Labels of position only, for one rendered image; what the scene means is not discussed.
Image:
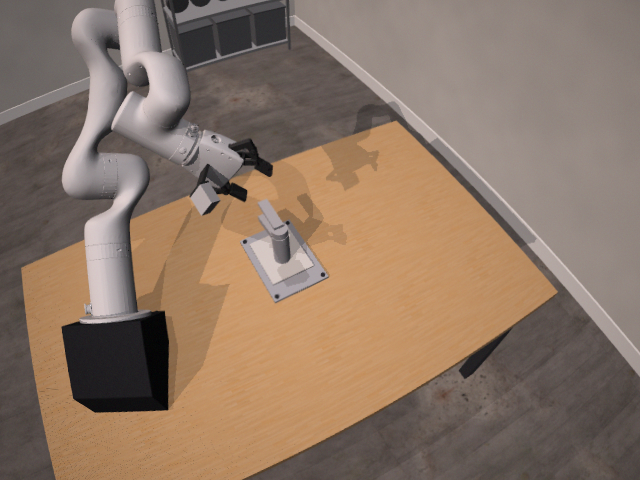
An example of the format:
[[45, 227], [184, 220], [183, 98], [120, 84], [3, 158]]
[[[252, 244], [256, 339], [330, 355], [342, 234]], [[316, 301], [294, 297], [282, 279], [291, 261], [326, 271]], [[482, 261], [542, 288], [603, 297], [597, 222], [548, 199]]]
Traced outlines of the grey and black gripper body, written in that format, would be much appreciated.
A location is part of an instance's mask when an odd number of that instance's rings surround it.
[[198, 133], [198, 141], [188, 158], [181, 163], [182, 167], [199, 178], [200, 172], [209, 164], [205, 181], [209, 181], [213, 187], [221, 188], [243, 166], [244, 160], [237, 152], [246, 152], [246, 149], [236, 152], [231, 150], [228, 145], [236, 141], [216, 132], [204, 130]]

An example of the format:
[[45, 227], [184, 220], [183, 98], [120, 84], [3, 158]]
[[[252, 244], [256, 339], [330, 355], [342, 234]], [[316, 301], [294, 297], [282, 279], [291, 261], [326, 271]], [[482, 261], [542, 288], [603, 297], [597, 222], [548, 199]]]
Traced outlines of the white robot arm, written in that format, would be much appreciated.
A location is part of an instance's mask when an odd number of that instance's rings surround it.
[[[114, 131], [177, 165], [184, 162], [199, 138], [198, 125], [182, 118], [191, 100], [187, 73], [179, 59], [162, 53], [154, 0], [115, 0], [114, 11], [84, 9], [71, 35], [89, 69], [90, 90], [84, 127], [63, 168], [63, 188], [75, 199], [114, 201], [85, 224], [90, 304], [79, 321], [148, 317], [151, 310], [137, 308], [130, 219], [149, 185], [149, 168], [137, 155], [99, 153], [97, 147]], [[123, 71], [107, 48], [120, 50]], [[127, 95], [127, 80], [149, 85], [147, 98]]]

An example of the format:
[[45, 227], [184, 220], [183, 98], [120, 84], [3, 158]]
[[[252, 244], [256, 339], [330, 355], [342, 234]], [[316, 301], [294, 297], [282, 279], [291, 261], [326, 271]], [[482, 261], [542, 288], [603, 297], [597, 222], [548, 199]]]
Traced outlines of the grey tap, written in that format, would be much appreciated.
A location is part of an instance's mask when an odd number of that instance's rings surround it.
[[281, 221], [269, 201], [264, 199], [257, 203], [263, 212], [258, 216], [258, 220], [269, 236], [251, 243], [250, 247], [272, 284], [278, 284], [314, 267], [288, 226]]

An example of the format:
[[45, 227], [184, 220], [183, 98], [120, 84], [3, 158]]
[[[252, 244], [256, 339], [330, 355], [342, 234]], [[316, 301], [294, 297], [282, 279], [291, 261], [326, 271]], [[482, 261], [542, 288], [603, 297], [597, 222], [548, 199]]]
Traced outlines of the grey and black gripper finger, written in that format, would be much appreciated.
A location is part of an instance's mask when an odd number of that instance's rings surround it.
[[221, 188], [214, 188], [217, 194], [231, 195], [243, 202], [247, 199], [247, 190], [235, 183], [229, 183], [229, 181]]
[[[237, 152], [240, 155], [240, 157], [242, 157], [242, 159], [244, 160], [243, 165], [254, 166], [254, 168], [257, 171], [265, 174], [268, 177], [272, 176], [273, 165], [271, 166], [269, 162], [259, 157], [257, 148], [250, 138], [230, 144], [228, 145], [228, 147], [233, 151], [248, 149], [249, 152]], [[251, 158], [251, 159], [245, 159], [245, 158]]]

